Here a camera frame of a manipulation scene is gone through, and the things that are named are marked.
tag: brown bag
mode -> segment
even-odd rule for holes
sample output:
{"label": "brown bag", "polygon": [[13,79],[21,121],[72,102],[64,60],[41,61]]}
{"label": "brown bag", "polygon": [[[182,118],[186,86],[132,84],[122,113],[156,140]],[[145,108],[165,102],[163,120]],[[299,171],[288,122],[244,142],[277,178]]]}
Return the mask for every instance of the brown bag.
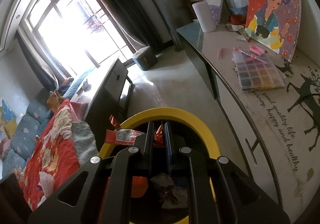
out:
{"label": "brown bag", "polygon": [[64,97],[61,96],[61,94],[55,90],[50,97],[48,98],[47,104],[49,109],[55,113],[56,110],[60,107],[60,105],[63,103],[64,101]]}

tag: yellow ring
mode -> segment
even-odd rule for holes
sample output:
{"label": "yellow ring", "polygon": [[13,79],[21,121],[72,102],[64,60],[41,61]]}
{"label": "yellow ring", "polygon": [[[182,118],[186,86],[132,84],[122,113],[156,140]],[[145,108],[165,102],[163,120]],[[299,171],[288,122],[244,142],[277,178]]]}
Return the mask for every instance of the yellow ring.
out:
{"label": "yellow ring", "polygon": [[[220,156],[220,150],[216,139],[207,125],[195,115],[184,110],[175,108],[155,108],[142,111],[123,122],[121,127],[124,129],[134,129],[145,122],[153,120],[174,120],[187,125],[203,140],[210,158],[218,158]],[[102,158],[109,157],[114,147],[114,145],[104,144],[100,150],[99,156]],[[177,224],[188,223],[188,217],[177,222]]]}

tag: floral blanket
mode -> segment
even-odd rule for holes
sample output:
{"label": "floral blanket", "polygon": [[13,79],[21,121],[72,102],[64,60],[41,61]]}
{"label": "floral blanket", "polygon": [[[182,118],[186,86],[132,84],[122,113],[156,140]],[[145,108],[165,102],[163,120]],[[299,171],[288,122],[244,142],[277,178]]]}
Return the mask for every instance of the floral blanket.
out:
{"label": "floral blanket", "polygon": [[73,121],[78,118],[65,100],[37,140],[20,178],[24,198],[33,211],[80,167],[72,140]]}

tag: woman in painting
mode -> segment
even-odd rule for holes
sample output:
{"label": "woman in painting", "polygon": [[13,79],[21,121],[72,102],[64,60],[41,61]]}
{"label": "woman in painting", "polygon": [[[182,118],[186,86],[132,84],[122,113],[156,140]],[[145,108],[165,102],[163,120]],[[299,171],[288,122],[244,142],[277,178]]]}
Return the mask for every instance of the woman in painting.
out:
{"label": "woman in painting", "polygon": [[254,39],[273,50],[279,49],[284,43],[284,35],[288,32],[289,23],[286,23],[279,32],[278,18],[274,10],[281,5],[288,5],[291,0],[267,0],[263,8],[259,9],[251,20],[246,32]]}

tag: vase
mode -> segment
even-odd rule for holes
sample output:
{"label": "vase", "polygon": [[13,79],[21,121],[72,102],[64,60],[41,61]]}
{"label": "vase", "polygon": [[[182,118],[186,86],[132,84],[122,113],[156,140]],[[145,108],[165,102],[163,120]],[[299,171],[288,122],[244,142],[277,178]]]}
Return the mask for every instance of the vase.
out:
{"label": "vase", "polygon": [[209,33],[217,29],[209,4],[206,1],[194,3],[192,7],[204,33]]}

